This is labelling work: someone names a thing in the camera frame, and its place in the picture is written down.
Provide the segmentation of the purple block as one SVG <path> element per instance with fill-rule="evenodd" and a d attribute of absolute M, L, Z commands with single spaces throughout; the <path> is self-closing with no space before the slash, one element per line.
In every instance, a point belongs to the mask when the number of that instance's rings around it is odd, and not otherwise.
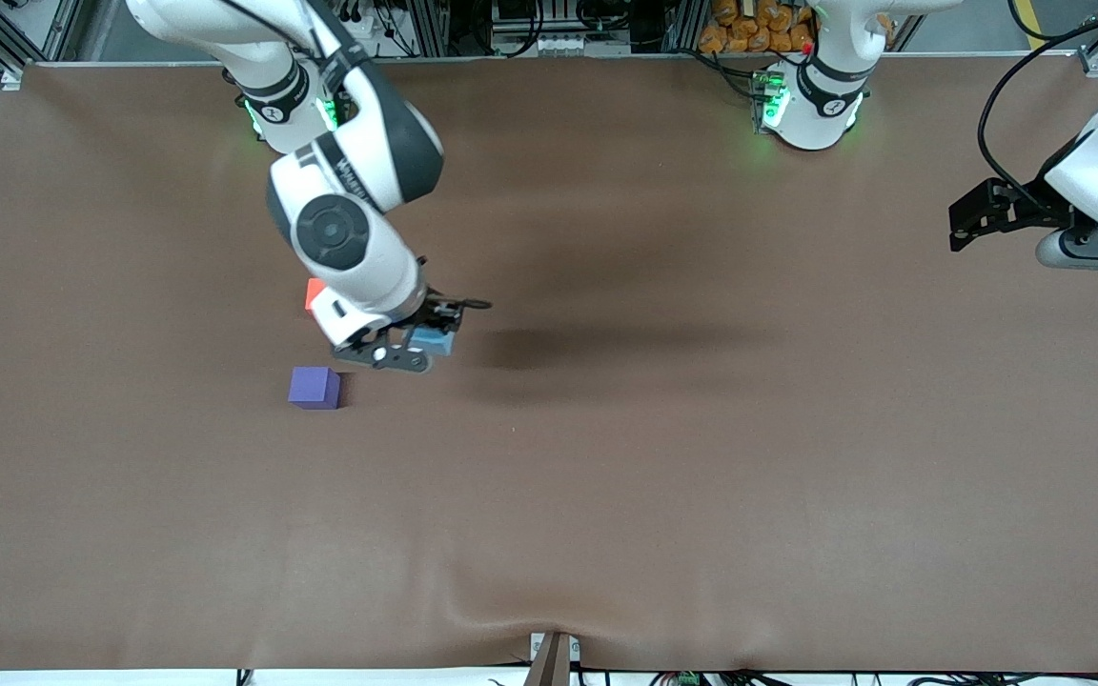
<path fill-rule="evenodd" d="M 332 368 L 293 368 L 287 400 L 304 411 L 336 411 L 341 407 L 341 376 Z"/>

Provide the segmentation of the white connector block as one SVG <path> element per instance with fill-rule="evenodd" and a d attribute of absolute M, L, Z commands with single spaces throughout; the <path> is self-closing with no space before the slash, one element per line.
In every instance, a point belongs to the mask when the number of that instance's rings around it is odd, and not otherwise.
<path fill-rule="evenodd" d="M 607 43 L 598 34 L 545 33 L 536 42 L 537 57 L 584 57 Z"/>

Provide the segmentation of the brown table mat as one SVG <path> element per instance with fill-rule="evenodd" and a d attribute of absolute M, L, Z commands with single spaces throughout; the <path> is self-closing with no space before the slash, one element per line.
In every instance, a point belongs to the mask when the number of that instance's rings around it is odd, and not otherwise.
<path fill-rule="evenodd" d="M 1002 58 L 888 58 L 831 151 L 687 58 L 386 64 L 391 214 L 485 299 L 330 366 L 214 67 L 0 94 L 0 670 L 1098 672 L 1098 271 L 948 247 Z"/>

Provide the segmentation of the bag of orange items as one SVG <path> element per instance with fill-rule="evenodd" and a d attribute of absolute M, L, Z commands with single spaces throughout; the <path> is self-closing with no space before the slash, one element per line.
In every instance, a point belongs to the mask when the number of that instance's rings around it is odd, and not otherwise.
<path fill-rule="evenodd" d="M 810 53 L 820 16 L 804 0 L 707 0 L 701 53 Z"/>

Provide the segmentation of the metal clamp bracket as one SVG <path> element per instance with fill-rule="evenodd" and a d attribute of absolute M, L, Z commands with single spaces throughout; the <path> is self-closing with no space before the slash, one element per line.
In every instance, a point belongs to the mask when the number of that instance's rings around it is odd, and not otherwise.
<path fill-rule="evenodd" d="M 531 664 L 523 686 L 572 686 L 572 674 L 580 656 L 576 636 L 558 631 L 531 634 Z"/>

